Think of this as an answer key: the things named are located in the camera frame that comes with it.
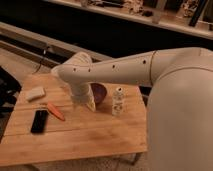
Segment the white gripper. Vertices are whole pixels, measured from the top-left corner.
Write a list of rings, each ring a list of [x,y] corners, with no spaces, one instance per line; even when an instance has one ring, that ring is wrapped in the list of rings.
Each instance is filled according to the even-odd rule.
[[[94,102],[94,96],[89,83],[71,84],[71,99],[77,104],[86,104],[86,106],[92,111],[96,111],[96,104]]]

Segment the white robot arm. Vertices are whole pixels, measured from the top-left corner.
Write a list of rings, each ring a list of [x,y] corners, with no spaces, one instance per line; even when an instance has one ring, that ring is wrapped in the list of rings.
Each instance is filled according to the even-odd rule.
[[[90,99],[91,82],[149,87],[149,171],[213,171],[212,50],[155,50],[97,63],[78,52],[51,73],[80,103]]]

